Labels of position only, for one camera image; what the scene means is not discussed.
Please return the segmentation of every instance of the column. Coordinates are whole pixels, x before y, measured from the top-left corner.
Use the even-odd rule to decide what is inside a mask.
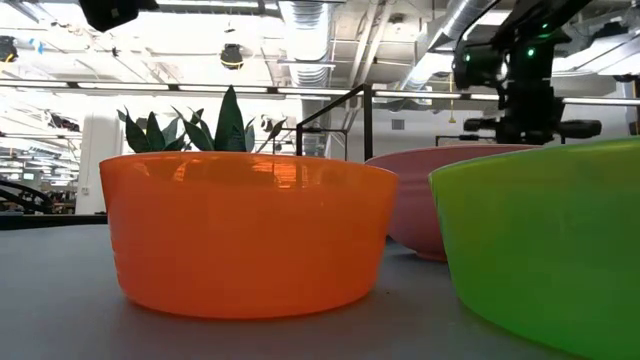
[[[85,116],[76,214],[95,214],[106,210],[98,165],[102,160],[122,155],[122,129],[123,124],[113,107],[98,108]]]

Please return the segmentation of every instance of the bowl rim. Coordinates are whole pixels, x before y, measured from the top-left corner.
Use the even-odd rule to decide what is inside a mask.
[[[236,151],[154,151],[154,152],[146,152],[141,154],[123,154],[114,156],[100,162],[100,168],[103,166],[112,166],[115,165],[113,163],[120,162],[130,162],[135,160],[148,160],[158,157],[182,157],[185,159],[198,159],[198,158],[206,158],[211,156],[222,156],[225,158],[242,158],[242,157],[250,157],[250,158],[262,158],[262,159],[291,159],[290,161],[296,163],[312,163],[318,164],[321,163],[333,163],[338,166],[347,166],[347,167],[355,167],[360,168],[366,172],[393,175],[397,178],[397,174],[393,171],[379,168],[376,166],[370,166],[356,162],[344,161],[339,159],[328,159],[328,158],[319,158],[312,156],[290,156],[290,155],[272,155],[272,154],[255,154],[255,153],[245,153],[245,152],[236,152]]]
[[[475,149],[475,148],[492,148],[492,149],[499,149],[499,148],[513,148],[514,151],[519,151],[517,149],[520,150],[533,150],[533,149],[539,149],[542,148],[542,146],[538,146],[538,145],[524,145],[524,144],[486,144],[486,145],[480,145],[480,144],[474,144],[474,145],[452,145],[452,146],[433,146],[433,147],[426,147],[426,148],[421,148],[421,149],[412,149],[412,150],[405,150],[405,151],[399,151],[399,152],[394,152],[391,154],[384,154],[384,155],[380,155],[380,156],[376,156],[373,157],[369,160],[367,160],[365,162],[365,164],[369,164],[370,162],[373,162],[374,160],[379,160],[379,159],[385,159],[388,157],[392,157],[392,156],[403,156],[403,155],[410,155],[413,153],[419,153],[419,152],[431,152],[431,151],[447,151],[447,150],[456,150],[456,149]]]

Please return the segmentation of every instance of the ceiling light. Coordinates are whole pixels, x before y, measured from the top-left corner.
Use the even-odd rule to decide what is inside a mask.
[[[37,81],[37,80],[0,80],[0,86],[35,87],[35,88],[63,88],[68,87],[63,81]]]
[[[317,95],[287,95],[287,100],[331,101],[331,97]]]
[[[7,139],[31,139],[31,140],[81,140],[82,134],[0,134],[0,137]]]
[[[22,169],[0,168],[0,174],[22,174]]]
[[[498,101],[500,96],[493,94],[471,94],[471,100]]]
[[[640,53],[631,55],[602,70],[598,75],[627,75],[640,73]]]
[[[219,85],[180,85],[181,91],[198,91],[198,92],[213,92],[213,93],[225,93],[229,87],[227,86],[219,86]],[[257,86],[234,86],[233,90],[236,93],[258,93],[264,94],[268,90],[266,87],[257,87]]]
[[[292,95],[345,95],[349,90],[340,89],[304,89],[304,88],[278,88],[280,94]]]
[[[381,91],[376,90],[374,96],[399,99],[450,99],[459,100],[461,94],[435,93],[427,91]]]
[[[564,98],[562,102],[572,105],[640,106],[640,99]]]
[[[505,20],[507,20],[509,14],[511,14],[511,10],[492,10],[478,19],[477,24],[487,26],[500,26]]]
[[[130,83],[78,83],[83,89],[111,90],[169,90],[165,84],[130,84]]]
[[[156,0],[158,5],[172,6],[224,6],[258,8],[257,2],[252,1],[198,1],[198,0]]]
[[[180,85],[178,88],[181,91],[200,91],[200,92],[217,92],[223,93],[227,91],[225,86],[210,86],[210,85]]]

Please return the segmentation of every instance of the orange bowl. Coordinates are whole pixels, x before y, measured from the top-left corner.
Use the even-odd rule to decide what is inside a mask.
[[[100,164],[118,282],[143,306],[269,318],[353,302],[373,287],[396,175],[307,157],[223,152]]]

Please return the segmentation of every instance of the green leaf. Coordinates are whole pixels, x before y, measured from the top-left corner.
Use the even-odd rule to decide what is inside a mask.
[[[173,109],[173,111],[176,112],[176,114],[178,114],[178,119],[182,120],[182,121],[187,121],[187,119],[184,118],[184,116],[182,115],[182,113],[180,111],[178,111],[178,109],[176,109],[175,107],[171,107]]]
[[[211,137],[211,130],[209,130],[209,125],[207,125],[207,123],[202,120],[200,121],[200,127],[202,128],[202,132],[204,132],[205,136],[209,140],[211,146],[213,146],[215,140],[213,139],[213,137]]]
[[[275,139],[276,137],[278,137],[278,135],[280,135],[280,133],[282,132],[282,128],[284,127],[284,124],[286,122],[287,122],[287,119],[284,119],[282,121],[279,121],[277,124],[275,124],[273,126],[273,130],[271,130],[271,133],[269,134],[269,137],[267,138],[267,141],[262,143],[262,145],[260,146],[260,149],[258,149],[258,151],[256,151],[256,153],[259,153],[260,151],[262,151],[262,149],[264,149],[264,147],[267,146],[269,141]]]
[[[149,141],[149,146],[151,146],[151,151],[162,151],[166,146],[164,135],[162,134],[162,130],[160,130],[156,114],[154,114],[153,111],[147,119],[147,140]]]
[[[244,134],[244,143],[247,147],[247,152],[252,152],[256,147],[256,131],[253,129],[253,125],[249,124]]]
[[[173,142],[176,139],[176,136],[178,136],[178,121],[180,121],[179,117],[171,120],[169,126],[162,130],[162,136],[164,136],[165,144]]]
[[[184,142],[184,136],[186,134],[182,134],[179,138],[167,144],[167,146],[162,149],[162,151],[181,151],[186,146]]]
[[[198,125],[198,123],[202,120],[202,114],[204,113],[204,109],[200,109],[198,111],[191,110],[191,123],[193,125]]]
[[[193,145],[200,149],[200,151],[213,151],[213,145],[207,138],[207,135],[205,135],[204,131],[188,121],[183,120],[182,123],[184,124],[184,128],[187,130],[187,135],[189,135],[189,139],[191,139]]]
[[[131,116],[129,116],[129,110],[127,110],[127,115],[125,116],[125,135],[127,137],[127,143],[129,143],[129,147],[136,154],[150,152],[151,146],[149,145],[149,141],[147,140],[147,136],[144,134],[144,131],[138,126],[136,123],[131,120]]]
[[[229,86],[222,99],[214,148],[219,151],[246,152],[242,113],[233,86]]]
[[[249,121],[249,123],[247,124],[247,126],[244,127],[244,133],[248,133],[249,132],[249,128],[251,128],[253,130],[253,126],[251,126],[251,124],[253,124],[253,120],[255,120],[256,118],[251,119],[251,121]]]
[[[127,122],[127,115],[125,115],[122,111],[118,110],[118,119],[122,122]]]

